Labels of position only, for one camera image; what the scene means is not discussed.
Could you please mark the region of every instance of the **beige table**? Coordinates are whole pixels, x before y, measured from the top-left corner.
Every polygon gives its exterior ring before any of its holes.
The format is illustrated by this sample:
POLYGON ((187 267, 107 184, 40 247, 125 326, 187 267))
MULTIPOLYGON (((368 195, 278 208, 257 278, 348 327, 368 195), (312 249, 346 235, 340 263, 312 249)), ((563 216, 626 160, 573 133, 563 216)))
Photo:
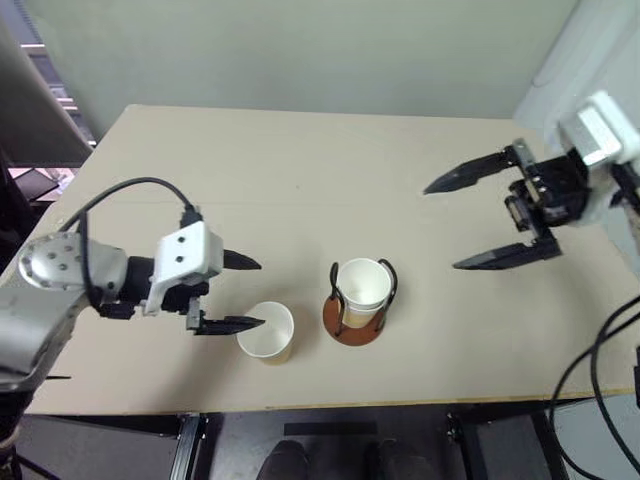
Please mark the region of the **beige table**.
MULTIPOLYGON (((518 136, 510 121, 132 106, 36 233, 126 178, 174 182, 202 207, 228 248, 264 269, 212 282, 211 317, 263 300, 296 319, 282 366, 244 356, 235 338, 193 337, 176 315, 98 319, 86 310, 32 413, 121 414, 548 398, 605 317, 638 289, 604 232, 561 228, 565 255, 503 272, 451 264, 528 236, 502 203, 517 172, 423 197, 457 163, 518 136), (333 261, 386 257, 400 277, 374 343, 340 345, 321 325, 333 261)), ((151 256, 177 228, 180 205, 157 186, 94 210, 91 235, 151 256)), ((638 330, 602 355, 609 391, 632 387, 638 330)), ((586 369, 568 392, 590 390, 586 369)))

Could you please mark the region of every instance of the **dark floor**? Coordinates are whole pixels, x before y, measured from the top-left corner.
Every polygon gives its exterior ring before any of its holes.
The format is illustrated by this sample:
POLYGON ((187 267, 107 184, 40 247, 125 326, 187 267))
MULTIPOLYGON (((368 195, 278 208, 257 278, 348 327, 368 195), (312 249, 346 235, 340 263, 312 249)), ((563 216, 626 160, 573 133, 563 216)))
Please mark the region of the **dark floor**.
MULTIPOLYGON (((436 473, 433 480, 464 480, 460 449, 446 435, 447 405, 285 410, 225 414, 215 444, 211 480, 254 480, 282 439, 300 441, 311 459, 312 480, 361 479, 365 446, 396 438, 413 445, 436 473)), ((548 480, 528 417, 479 429, 490 479, 548 480)), ((26 417, 19 451, 64 480, 169 478, 176 440, 26 417)), ((38 479, 25 471, 27 480, 38 479)))

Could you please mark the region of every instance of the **wall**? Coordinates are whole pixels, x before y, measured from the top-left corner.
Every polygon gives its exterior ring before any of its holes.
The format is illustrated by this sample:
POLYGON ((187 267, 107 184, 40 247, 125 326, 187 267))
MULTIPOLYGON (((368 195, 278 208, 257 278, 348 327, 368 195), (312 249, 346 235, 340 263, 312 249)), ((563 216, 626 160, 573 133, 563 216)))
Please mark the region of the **wall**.
POLYGON ((102 136, 130 103, 510 118, 575 0, 26 0, 102 136))

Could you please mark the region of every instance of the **cable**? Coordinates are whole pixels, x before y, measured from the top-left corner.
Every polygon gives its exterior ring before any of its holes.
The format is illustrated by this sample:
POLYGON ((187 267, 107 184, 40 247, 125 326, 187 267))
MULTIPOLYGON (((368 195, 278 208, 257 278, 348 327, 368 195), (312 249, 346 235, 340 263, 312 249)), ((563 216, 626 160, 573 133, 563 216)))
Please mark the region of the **cable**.
POLYGON ((78 225, 80 234, 80 269, 82 271, 82 283, 91 306, 100 313, 100 290, 91 281, 89 271, 89 215, 86 210, 80 211, 80 224, 78 225))
POLYGON ((600 351, 600 347, 605 341, 607 330, 609 329, 611 324, 614 322, 614 320, 615 318, 607 319, 607 321, 604 323, 604 325, 598 332, 598 337, 596 338, 596 341, 593 344, 592 351, 591 351, 591 369, 590 369, 591 385, 593 385, 593 392, 596 397, 596 403, 598 404, 598 408, 600 409, 602 418, 604 419, 605 423, 607 424, 607 427, 609 428, 609 432, 611 433, 611 436, 620 447, 620 450, 622 450, 622 453, 624 454, 624 456, 627 457, 627 460, 629 461, 631 466, 633 466, 636 472, 640 474, 640 462, 638 462, 638 459, 634 456, 633 452, 631 451, 629 446, 625 443, 624 439, 620 435, 620 432, 618 431, 615 424, 613 423, 613 420, 611 419, 611 415, 609 414, 609 410, 607 410, 607 407, 604 404, 604 398, 602 397, 602 391, 600 390, 600 382, 598 381, 598 353, 600 351))
POLYGON ((171 190, 181 201, 184 203, 185 210, 194 210, 195 207, 189 201, 189 199, 180 191, 178 188, 172 183, 167 182, 166 180, 162 180, 161 178, 155 177, 137 177, 131 178, 129 180, 125 180, 124 182, 120 182, 113 187, 106 189, 104 192, 99 193, 95 197, 93 197, 89 202, 87 202, 84 206, 80 208, 76 213, 74 213, 59 229, 60 232, 66 232, 69 230, 74 223, 76 223, 80 219, 80 215, 83 211, 89 211, 93 207, 95 207, 98 203, 102 202, 108 196, 124 189, 130 187, 132 185, 139 185, 141 183, 156 183, 158 185, 162 185, 165 188, 171 190))
MULTIPOLYGON (((639 302, 640 302, 640 296, 638 296, 638 297, 630 300, 629 302, 625 303, 624 305, 622 305, 620 308, 618 308, 615 312, 613 312, 611 314, 611 316, 609 317, 607 322, 609 320, 611 320, 611 322, 613 322, 621 314, 623 314, 629 308, 633 307, 635 304, 637 304, 639 302)), ((604 338, 604 340, 603 340, 603 343, 608 341, 608 340, 610 340, 611 338, 616 336, 618 333, 622 332, 623 330, 625 330, 626 328, 631 326, 638 319, 640 319, 640 313, 632 316, 629 320, 625 321, 624 323, 622 323, 621 325, 619 325, 618 327, 613 329, 611 332, 607 333, 605 338, 604 338)), ((553 392, 553 395, 551 397, 551 400, 549 402, 549 424, 551 425, 551 430, 553 431, 553 434, 554 434, 554 440, 555 440, 556 447, 558 448, 560 454, 562 455, 562 458, 564 458, 564 460, 569 465, 571 465, 571 467, 576 472, 580 473, 582 476, 584 476, 586 478, 589 478, 591 480, 604 480, 602 477, 599 477, 597 475, 594 475, 593 473, 590 473, 590 472, 584 470, 583 468, 578 466, 573 461, 573 459, 569 456, 569 454, 564 450, 564 448, 560 444, 560 440, 557 437, 556 426, 555 426, 555 409, 556 409, 556 406, 557 406, 557 403, 558 403, 558 399, 560 397, 560 392, 562 391, 562 388, 564 387, 564 385, 565 385, 567 379, 569 378, 569 376, 571 375, 571 373, 575 370, 575 368, 580 364, 580 362, 582 360, 584 360, 587 356, 589 356, 591 354, 591 352, 594 349, 594 347, 595 347, 595 344, 592 345, 591 347, 589 347, 584 352, 582 352, 580 355, 578 355, 578 357, 573 362, 571 362, 571 364, 567 367, 567 369, 564 371, 564 373, 560 377, 560 381, 556 385, 556 388, 555 388, 555 390, 553 392)))

